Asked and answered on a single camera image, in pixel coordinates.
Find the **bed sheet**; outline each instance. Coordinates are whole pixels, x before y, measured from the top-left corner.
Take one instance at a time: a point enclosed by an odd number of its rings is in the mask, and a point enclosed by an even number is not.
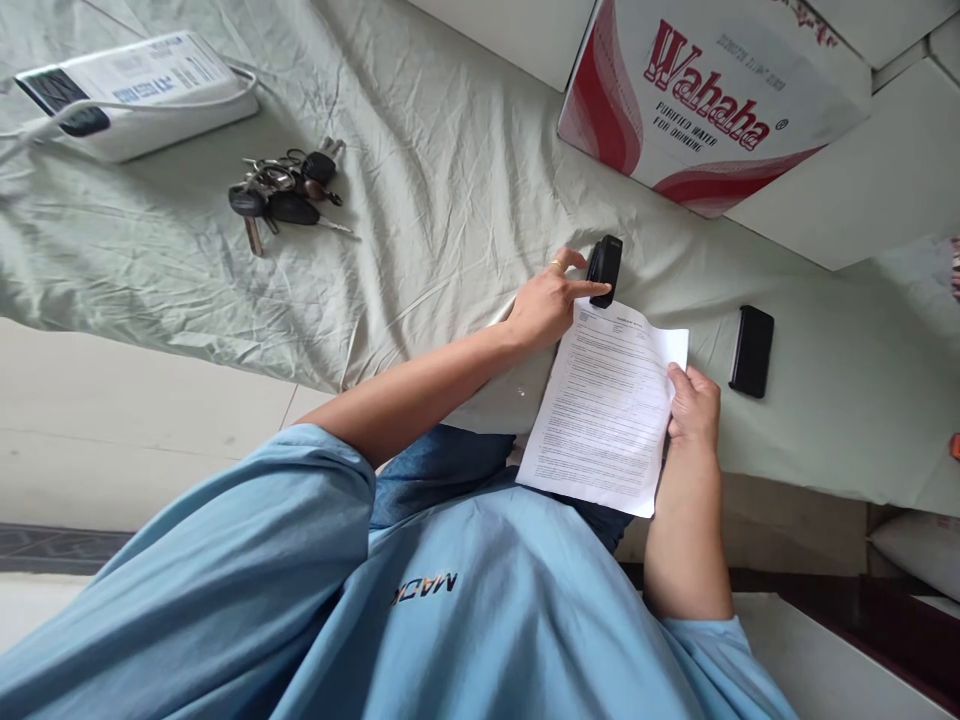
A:
[[[960,515],[960,371],[875,266],[830,274],[703,220],[566,146],[562,96],[402,0],[0,3],[0,130],[36,116],[10,76],[200,32],[263,81],[254,118],[125,165],[50,148],[0,173],[0,314],[340,392],[488,324],[569,245],[623,238],[618,299],[688,327],[724,387],[744,303],[777,322],[768,397],[726,391],[725,470]],[[244,156],[342,138],[332,219],[247,249]],[[528,431],[544,353],[449,422]]]

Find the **keys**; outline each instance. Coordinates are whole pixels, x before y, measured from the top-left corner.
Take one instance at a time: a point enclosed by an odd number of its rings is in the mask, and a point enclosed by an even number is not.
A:
[[[321,225],[353,235],[346,225],[335,223],[320,214],[308,200],[329,200],[343,205],[343,199],[327,189],[337,174],[334,156],[344,147],[342,140],[324,138],[320,150],[305,153],[293,148],[276,159],[243,158],[250,166],[244,182],[229,188],[227,199],[231,209],[243,218],[250,251],[263,257],[263,244],[257,218],[263,218],[276,235],[277,222],[293,225]]]
[[[243,218],[247,227],[247,240],[250,242],[250,252],[257,257],[263,257],[263,245],[260,242],[260,228],[257,227],[257,218],[263,217],[267,202],[263,195],[246,183],[232,186],[227,191],[227,200],[230,209]]]
[[[277,192],[271,195],[270,199],[267,200],[266,214],[280,222],[288,222],[293,225],[321,225],[331,230],[353,235],[351,228],[327,220],[317,208],[294,192]]]

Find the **printed logo on shirt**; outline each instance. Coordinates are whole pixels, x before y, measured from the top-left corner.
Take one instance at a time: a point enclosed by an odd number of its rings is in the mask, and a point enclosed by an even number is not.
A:
[[[393,594],[391,606],[402,603],[404,600],[413,600],[415,597],[426,597],[427,595],[436,595],[441,588],[446,587],[447,592],[453,592],[453,586],[457,583],[458,573],[444,575],[440,573],[435,578],[414,578],[408,580],[397,588]]]

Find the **power cord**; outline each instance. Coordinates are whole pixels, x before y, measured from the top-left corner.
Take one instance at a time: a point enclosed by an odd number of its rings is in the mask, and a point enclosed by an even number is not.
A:
[[[22,130],[19,132],[3,132],[0,133],[0,140],[14,140],[13,145],[6,148],[0,152],[0,165],[3,165],[8,160],[13,157],[16,157],[21,152],[26,150],[30,144],[36,140],[41,139],[51,130],[58,128],[62,123],[66,122],[73,115],[82,110],[88,110],[90,108],[111,108],[116,110],[142,110],[145,112],[168,112],[168,111],[183,111],[183,110],[202,110],[203,108],[213,108],[220,107],[222,105],[228,105],[232,102],[236,102],[241,98],[246,97],[254,91],[257,85],[260,84],[260,79],[249,70],[244,70],[243,68],[238,68],[235,65],[227,65],[235,74],[239,75],[242,78],[246,78],[247,84],[242,90],[234,93],[233,95],[221,98],[220,100],[210,100],[207,102],[198,102],[198,103],[187,103],[187,104],[177,104],[177,105],[136,105],[136,104],[126,104],[126,103],[116,103],[116,102],[107,102],[104,100],[78,100],[77,102],[70,103],[65,108],[57,112],[55,115],[50,117],[47,121],[41,123],[35,128],[30,130]]]

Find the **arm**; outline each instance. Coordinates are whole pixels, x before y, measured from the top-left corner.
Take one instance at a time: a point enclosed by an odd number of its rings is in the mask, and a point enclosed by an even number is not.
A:
[[[692,367],[684,373],[671,363],[669,374],[677,395],[644,556],[644,599],[662,617],[729,620],[733,598],[720,535],[717,462],[720,388]]]
[[[586,267],[568,248],[524,285],[510,317],[367,380],[298,422],[317,425],[377,467],[430,430],[495,375],[557,342],[573,323],[573,301],[610,286],[570,281]]]

